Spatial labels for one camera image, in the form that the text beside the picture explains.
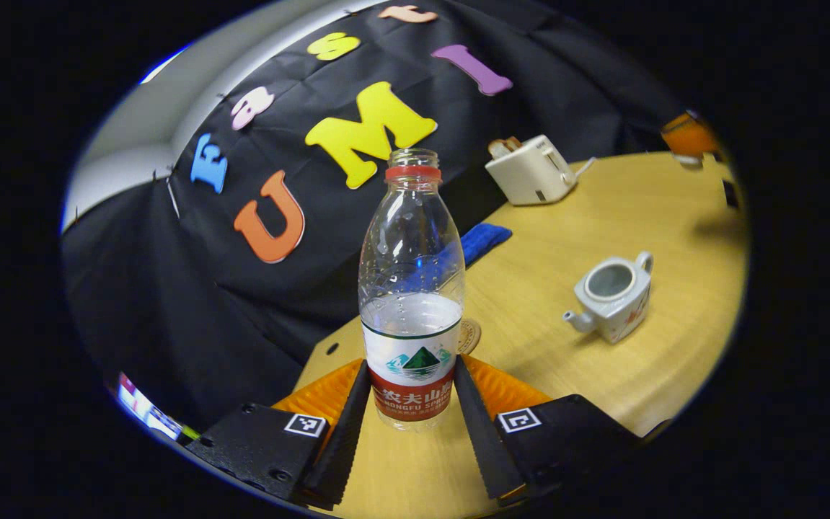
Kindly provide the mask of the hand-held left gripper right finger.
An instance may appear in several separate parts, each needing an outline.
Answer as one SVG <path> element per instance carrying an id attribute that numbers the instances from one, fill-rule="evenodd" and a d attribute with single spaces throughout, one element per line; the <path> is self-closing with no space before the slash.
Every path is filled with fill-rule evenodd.
<path id="1" fill-rule="evenodd" d="M 551 399 L 470 355 L 458 355 L 454 385 L 487 495 L 501 505 L 609 469 L 641 445 L 582 395 Z"/>

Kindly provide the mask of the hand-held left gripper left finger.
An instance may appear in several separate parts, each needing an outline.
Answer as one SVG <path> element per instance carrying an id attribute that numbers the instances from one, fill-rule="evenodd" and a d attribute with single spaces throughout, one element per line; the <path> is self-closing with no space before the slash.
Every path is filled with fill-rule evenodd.
<path id="1" fill-rule="evenodd" d="M 358 358 L 271 407 L 244 403 L 186 448 L 261 492 L 332 509 L 348 485 L 369 392 Z"/>

